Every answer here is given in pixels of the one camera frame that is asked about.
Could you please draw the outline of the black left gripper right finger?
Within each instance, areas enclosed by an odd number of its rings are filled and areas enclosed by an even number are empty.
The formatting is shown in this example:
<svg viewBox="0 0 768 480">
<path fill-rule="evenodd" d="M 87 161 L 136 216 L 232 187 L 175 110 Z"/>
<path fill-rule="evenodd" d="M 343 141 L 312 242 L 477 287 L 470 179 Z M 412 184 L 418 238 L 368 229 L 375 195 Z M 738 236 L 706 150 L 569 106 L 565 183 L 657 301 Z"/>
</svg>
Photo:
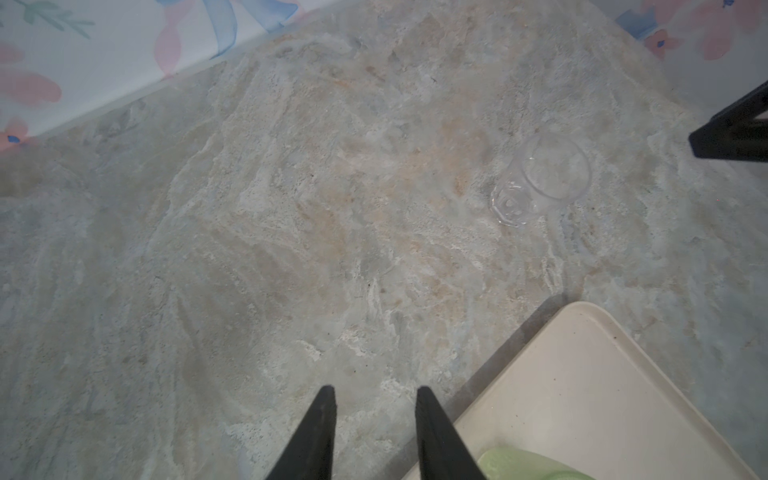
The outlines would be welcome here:
<svg viewBox="0 0 768 480">
<path fill-rule="evenodd" d="M 485 480 L 433 391 L 417 390 L 417 449 L 422 480 Z"/>
</svg>

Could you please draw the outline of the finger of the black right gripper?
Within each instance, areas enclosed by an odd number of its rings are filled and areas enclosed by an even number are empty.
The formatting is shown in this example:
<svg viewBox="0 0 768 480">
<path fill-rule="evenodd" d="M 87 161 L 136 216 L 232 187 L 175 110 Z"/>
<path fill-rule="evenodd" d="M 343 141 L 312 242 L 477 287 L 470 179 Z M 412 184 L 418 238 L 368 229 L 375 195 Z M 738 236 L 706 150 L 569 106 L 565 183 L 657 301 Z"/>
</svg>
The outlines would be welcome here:
<svg viewBox="0 0 768 480">
<path fill-rule="evenodd" d="M 688 141 L 700 159 L 766 162 L 767 83 L 714 115 Z"/>
</svg>

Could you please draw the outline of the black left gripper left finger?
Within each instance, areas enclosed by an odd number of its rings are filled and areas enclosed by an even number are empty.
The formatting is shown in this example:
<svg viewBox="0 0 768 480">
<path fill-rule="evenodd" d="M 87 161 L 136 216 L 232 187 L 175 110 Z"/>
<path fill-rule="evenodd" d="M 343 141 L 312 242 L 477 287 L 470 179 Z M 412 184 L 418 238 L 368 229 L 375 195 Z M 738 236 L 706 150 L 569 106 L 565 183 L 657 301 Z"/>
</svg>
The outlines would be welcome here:
<svg viewBox="0 0 768 480">
<path fill-rule="evenodd" d="M 335 390 L 322 386 L 266 479 L 331 479 L 336 421 Z"/>
</svg>

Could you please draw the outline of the light green plastic cup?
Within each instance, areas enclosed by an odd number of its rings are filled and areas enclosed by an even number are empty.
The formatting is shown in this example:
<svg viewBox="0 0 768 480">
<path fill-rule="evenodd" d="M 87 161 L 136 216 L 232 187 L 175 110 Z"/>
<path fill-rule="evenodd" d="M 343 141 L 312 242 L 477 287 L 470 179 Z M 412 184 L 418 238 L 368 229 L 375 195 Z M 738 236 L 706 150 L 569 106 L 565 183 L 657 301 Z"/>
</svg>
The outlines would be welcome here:
<svg viewBox="0 0 768 480">
<path fill-rule="evenodd" d="M 490 449 L 480 456 L 477 464 L 487 479 L 593 480 L 561 462 L 512 447 Z"/>
</svg>

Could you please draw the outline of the clear plastic cup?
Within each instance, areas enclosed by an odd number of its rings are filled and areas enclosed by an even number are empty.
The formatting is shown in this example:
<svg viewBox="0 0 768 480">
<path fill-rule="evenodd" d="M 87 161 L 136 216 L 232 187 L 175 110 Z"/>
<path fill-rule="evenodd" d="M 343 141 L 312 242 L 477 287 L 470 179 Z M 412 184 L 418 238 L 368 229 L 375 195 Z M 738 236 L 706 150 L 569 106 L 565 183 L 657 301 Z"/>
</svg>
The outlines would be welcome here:
<svg viewBox="0 0 768 480">
<path fill-rule="evenodd" d="M 580 198 L 592 180 L 590 159 L 568 136 L 551 131 L 524 141 L 500 172 L 490 209 L 507 226 L 522 226 Z"/>
</svg>

